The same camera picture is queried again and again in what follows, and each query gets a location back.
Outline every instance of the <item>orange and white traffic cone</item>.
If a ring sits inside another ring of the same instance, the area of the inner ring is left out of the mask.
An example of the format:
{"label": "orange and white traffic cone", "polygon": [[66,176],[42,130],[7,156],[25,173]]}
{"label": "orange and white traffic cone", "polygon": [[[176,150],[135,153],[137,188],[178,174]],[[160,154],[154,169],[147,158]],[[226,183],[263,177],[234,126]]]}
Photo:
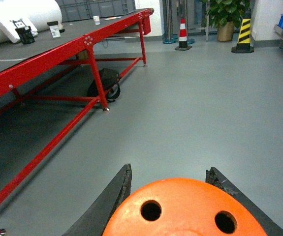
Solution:
{"label": "orange and white traffic cone", "polygon": [[187,32],[185,26],[185,19],[182,17],[181,26],[180,26],[180,37],[179,37],[179,46],[175,50],[185,51],[191,49],[191,46],[187,44]]}

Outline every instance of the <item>black base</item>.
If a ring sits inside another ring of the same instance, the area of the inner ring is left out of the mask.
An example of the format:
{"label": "black base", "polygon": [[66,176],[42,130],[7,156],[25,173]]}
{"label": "black base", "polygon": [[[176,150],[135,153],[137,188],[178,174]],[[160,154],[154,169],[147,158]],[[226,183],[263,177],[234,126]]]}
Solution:
{"label": "black base", "polygon": [[209,183],[241,203],[259,222],[267,236],[283,236],[283,229],[272,221],[261,209],[258,208],[246,195],[244,195],[230,180],[215,167],[206,171],[206,183]]}
{"label": "black base", "polygon": [[0,229],[0,236],[5,236],[6,235],[6,230],[5,229]]}
{"label": "black base", "polygon": [[187,46],[187,47],[185,47],[185,48],[177,47],[177,48],[175,48],[175,50],[186,51],[186,50],[189,50],[189,49],[191,49],[191,48],[192,48],[192,46]]}
{"label": "black base", "polygon": [[101,236],[114,211],[130,195],[131,179],[130,164],[124,165],[89,209],[63,236]]}
{"label": "black base", "polygon": [[250,47],[249,49],[238,49],[237,47],[233,47],[231,52],[233,53],[253,53],[254,48]]}

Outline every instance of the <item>black bag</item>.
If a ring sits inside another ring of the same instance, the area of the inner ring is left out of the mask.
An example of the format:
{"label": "black bag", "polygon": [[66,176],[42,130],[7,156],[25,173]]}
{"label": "black bag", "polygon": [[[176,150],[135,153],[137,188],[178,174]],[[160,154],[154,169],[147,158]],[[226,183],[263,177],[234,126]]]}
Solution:
{"label": "black bag", "polygon": [[[109,102],[114,102],[116,98],[119,97],[121,93],[120,85],[118,84],[118,80],[121,78],[120,74],[116,70],[111,70],[108,68],[103,68],[99,71],[101,82],[103,85],[104,91],[111,89],[106,94],[106,99]],[[90,85],[87,93],[88,97],[96,97],[98,96],[97,86],[95,80],[93,80],[92,84]]]}

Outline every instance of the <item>yellow and black warning post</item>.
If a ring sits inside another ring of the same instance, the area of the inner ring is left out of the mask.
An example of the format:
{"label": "yellow and black warning post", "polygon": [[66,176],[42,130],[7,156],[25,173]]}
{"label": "yellow and black warning post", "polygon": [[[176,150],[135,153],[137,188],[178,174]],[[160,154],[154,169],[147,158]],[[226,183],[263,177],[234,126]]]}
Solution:
{"label": "yellow and black warning post", "polygon": [[251,47],[251,10],[247,9],[244,13],[238,43],[231,50],[233,53],[252,53]]}

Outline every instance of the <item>hole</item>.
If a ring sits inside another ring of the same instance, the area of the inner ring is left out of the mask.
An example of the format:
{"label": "hole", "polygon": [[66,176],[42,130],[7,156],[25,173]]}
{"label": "hole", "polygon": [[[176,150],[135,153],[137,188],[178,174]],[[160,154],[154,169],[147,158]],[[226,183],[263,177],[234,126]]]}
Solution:
{"label": "hole", "polygon": [[232,234],[236,230],[237,224],[234,216],[227,212],[221,211],[215,216],[215,222],[219,230],[225,234]]}
{"label": "hole", "polygon": [[141,207],[141,215],[145,220],[155,221],[161,216],[161,206],[156,201],[145,202]]}

